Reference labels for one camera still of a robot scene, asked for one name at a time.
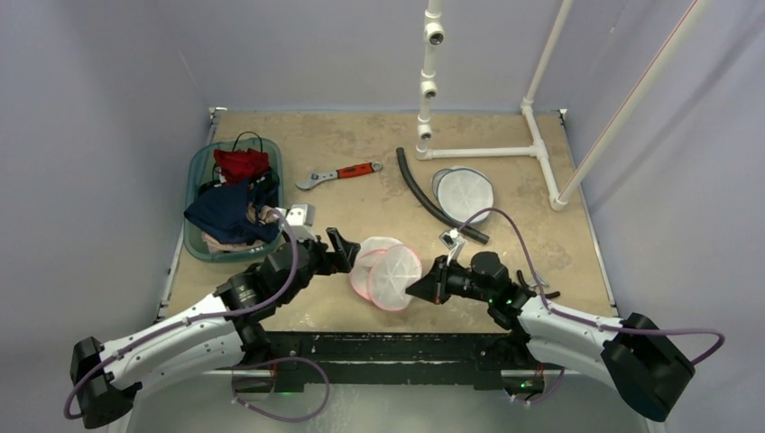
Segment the pink lace bra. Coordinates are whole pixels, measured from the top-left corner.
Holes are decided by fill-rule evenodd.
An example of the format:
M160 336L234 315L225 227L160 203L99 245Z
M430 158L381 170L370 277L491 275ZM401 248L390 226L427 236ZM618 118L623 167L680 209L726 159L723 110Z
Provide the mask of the pink lace bra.
M247 208L247 219L252 223L275 223L278 217L271 216L272 207L264 206L260 211L256 211L253 205ZM256 240L252 244L221 244L212 235L203 232L202 239L206 243L210 253L238 253L254 250L264 246L263 240Z

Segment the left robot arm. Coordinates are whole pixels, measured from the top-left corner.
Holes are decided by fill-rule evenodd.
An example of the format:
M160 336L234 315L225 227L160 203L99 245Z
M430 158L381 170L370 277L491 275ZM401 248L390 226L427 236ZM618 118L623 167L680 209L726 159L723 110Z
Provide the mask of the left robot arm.
M197 304L133 335L108 342L90 336L76 343L65 418L101 428L127 415L151 378L204 367L256 369L275 360L262 320L291 302L314 276L353 268L360 245L334 227L327 236L327 243L319 237L289 238Z

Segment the pink trimmed mesh laundry bag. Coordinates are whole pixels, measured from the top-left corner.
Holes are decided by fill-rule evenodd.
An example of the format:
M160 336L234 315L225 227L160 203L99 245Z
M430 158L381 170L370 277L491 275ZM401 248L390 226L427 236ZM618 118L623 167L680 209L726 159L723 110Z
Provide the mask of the pink trimmed mesh laundry bag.
M349 282L377 308L401 311L413 299L406 289L422 274L421 259L412 248L393 237L372 236L361 242Z

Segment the navy blue bra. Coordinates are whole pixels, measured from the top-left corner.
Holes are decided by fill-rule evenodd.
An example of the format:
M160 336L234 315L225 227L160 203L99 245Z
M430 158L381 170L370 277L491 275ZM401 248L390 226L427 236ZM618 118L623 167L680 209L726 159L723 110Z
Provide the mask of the navy blue bra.
M221 244L252 244L256 240L268 244L279 235L278 225L252 223L247 219L246 212L249 205L253 205L256 211L264 206L278 206L280 186L280 178L274 180L269 176L212 188L193 199L183 215L192 225L212 235Z

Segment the white mesh laundry bag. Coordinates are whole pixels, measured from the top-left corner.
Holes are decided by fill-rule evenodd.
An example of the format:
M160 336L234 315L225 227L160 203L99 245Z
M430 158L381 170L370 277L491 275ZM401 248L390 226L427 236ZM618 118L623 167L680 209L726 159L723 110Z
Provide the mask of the white mesh laundry bag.
M478 211L494 206L493 184L479 170L454 166L435 172L431 188L440 210L462 224Z

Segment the red lace bra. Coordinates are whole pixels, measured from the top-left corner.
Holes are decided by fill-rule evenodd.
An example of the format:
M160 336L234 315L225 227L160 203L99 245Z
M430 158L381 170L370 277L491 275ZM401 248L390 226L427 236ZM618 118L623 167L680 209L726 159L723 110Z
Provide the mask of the red lace bra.
M255 149L246 151L216 149L213 151L213 157L219 173L227 183L231 184L259 178L270 168L269 155Z

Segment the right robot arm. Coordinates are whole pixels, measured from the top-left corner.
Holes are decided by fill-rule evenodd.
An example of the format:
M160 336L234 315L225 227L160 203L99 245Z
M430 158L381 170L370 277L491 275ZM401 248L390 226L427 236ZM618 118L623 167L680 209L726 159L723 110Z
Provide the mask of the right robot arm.
M486 303L512 338L509 360L534 361L585 374L614 388L646 419L663 422L696 373L688 358L649 318L603 318L559 306L512 280L496 253L477 253L464 267L439 256L407 294L433 304L453 296Z

